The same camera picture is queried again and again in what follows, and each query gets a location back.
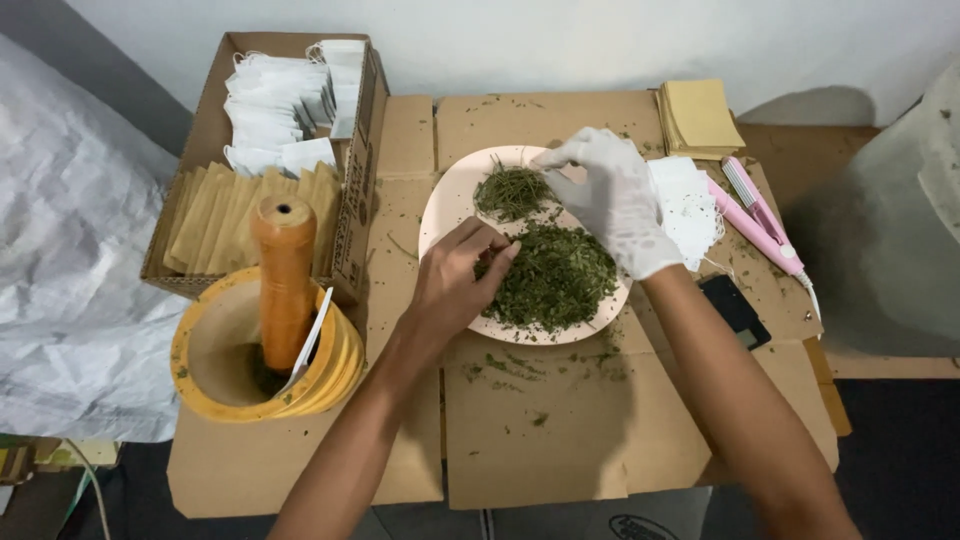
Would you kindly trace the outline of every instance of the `gloved hand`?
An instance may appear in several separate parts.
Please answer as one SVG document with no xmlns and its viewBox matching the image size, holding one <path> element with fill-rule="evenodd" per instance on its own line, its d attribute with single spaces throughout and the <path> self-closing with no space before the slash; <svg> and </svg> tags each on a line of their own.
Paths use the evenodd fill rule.
<svg viewBox="0 0 960 540">
<path fill-rule="evenodd" d="M 587 170 L 575 184 L 554 170 L 574 162 Z M 660 227 L 653 175 L 634 142 L 610 130 L 584 128 L 556 150 L 533 159 L 564 207 L 635 280 L 684 259 Z"/>
</svg>

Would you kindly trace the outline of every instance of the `plate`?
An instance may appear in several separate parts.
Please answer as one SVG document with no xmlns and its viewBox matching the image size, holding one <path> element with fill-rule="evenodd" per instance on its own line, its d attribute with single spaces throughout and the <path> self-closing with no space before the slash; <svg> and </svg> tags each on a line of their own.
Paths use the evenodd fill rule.
<svg viewBox="0 0 960 540">
<path fill-rule="evenodd" d="M 430 247 L 472 215 L 476 215 L 501 233 L 520 233 L 523 230 L 523 220 L 501 224 L 476 211 L 473 205 L 473 191 L 478 184 L 487 179 L 487 174 L 493 169 L 494 159 L 500 159 L 506 166 L 529 165 L 531 159 L 546 150 L 546 148 L 538 146 L 496 146 L 474 152 L 454 163 L 440 178 L 433 193 L 430 194 L 426 209 L 423 211 L 423 218 L 420 222 L 420 241 L 418 242 L 420 257 L 423 257 L 423 254 Z M 582 167 L 568 165 L 561 172 L 573 182 L 580 184 L 587 179 L 587 171 Z M 547 216 L 556 207 L 556 203 L 547 204 L 547 210 L 536 214 L 533 219 L 545 222 Z M 556 224 L 569 229 L 581 226 L 577 218 L 566 210 L 557 218 Z M 487 337 L 511 343 L 526 345 L 572 343 L 603 330 L 616 318 L 620 309 L 627 302 L 627 294 L 630 292 L 632 283 L 633 281 L 629 277 L 617 271 L 616 290 L 611 296 L 600 301 L 593 319 L 587 323 L 573 325 L 564 331 L 550 333 L 544 330 L 506 327 L 483 315 L 470 323 L 469 328 Z"/>
</svg>

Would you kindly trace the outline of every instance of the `white tarp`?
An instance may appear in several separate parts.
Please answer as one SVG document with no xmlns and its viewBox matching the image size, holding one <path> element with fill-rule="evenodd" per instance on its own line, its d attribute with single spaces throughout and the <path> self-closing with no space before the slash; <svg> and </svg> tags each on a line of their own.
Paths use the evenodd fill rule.
<svg viewBox="0 0 960 540">
<path fill-rule="evenodd" d="M 0 36 L 0 432 L 161 441 L 187 302 L 140 282 L 176 159 Z"/>
</svg>

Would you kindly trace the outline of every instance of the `orange pestle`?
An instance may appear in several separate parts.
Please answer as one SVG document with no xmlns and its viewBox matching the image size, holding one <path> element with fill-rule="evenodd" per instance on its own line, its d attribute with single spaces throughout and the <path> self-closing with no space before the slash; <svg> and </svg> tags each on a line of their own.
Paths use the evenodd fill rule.
<svg viewBox="0 0 960 540">
<path fill-rule="evenodd" d="M 310 279 L 317 215 L 295 195 L 271 195 L 250 215 L 260 249 L 260 326 L 267 367 L 289 373 L 310 333 L 317 285 Z"/>
</svg>

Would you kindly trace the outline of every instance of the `white cable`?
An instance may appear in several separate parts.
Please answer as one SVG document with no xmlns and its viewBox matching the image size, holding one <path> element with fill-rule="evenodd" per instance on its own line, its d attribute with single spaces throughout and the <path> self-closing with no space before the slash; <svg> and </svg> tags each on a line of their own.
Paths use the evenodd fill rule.
<svg viewBox="0 0 960 540">
<path fill-rule="evenodd" d="M 100 481 L 97 480 L 96 475 L 93 474 L 93 466 L 90 465 L 84 453 L 80 451 L 80 448 L 78 448 L 73 441 L 63 439 L 63 442 L 70 447 L 70 451 L 81 461 L 84 469 L 86 469 L 86 474 L 90 477 L 90 481 L 93 482 L 93 491 L 97 494 L 97 504 L 100 506 L 100 521 L 104 525 L 104 537 L 110 540 L 110 529 L 107 527 L 107 509 L 104 507 L 104 494 L 100 492 Z"/>
<path fill-rule="evenodd" d="M 820 319 L 821 324 L 824 322 L 823 316 L 820 314 L 820 303 L 817 302 L 817 293 L 813 292 L 813 282 L 810 280 L 810 277 L 806 274 L 804 270 L 797 272 L 793 275 L 794 278 L 797 278 L 797 281 L 806 289 L 806 293 L 810 295 L 810 302 L 813 303 L 813 310 L 817 312 L 817 318 Z M 817 339 L 820 339 L 822 334 L 817 334 Z"/>
</svg>

